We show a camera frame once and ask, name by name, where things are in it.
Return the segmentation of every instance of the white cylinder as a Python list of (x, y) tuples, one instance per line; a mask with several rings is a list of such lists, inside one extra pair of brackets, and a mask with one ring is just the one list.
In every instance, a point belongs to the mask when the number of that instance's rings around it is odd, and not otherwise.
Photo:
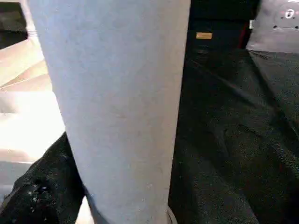
[(111, 224), (166, 224), (189, 0), (29, 0), (75, 161)]

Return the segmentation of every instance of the black cloth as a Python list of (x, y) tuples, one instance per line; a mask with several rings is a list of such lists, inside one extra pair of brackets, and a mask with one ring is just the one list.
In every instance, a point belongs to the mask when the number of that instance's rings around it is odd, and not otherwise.
[[(231, 50), (241, 47), (248, 22), (190, 20), (187, 48), (193, 51)], [(198, 33), (212, 34), (211, 39), (201, 39)]]
[(210, 20), (252, 20), (260, 0), (192, 0), (190, 17)]
[(299, 223), (298, 61), (186, 56), (169, 198), (179, 224)]
[(19, 2), (0, 2), (0, 31), (26, 32), (26, 25)]
[(15, 183), (0, 207), (0, 224), (73, 224), (84, 196), (64, 133)]
[(0, 50), (7, 48), (16, 43), (26, 40), (28, 34), (26, 32), (1, 31), (0, 30)]

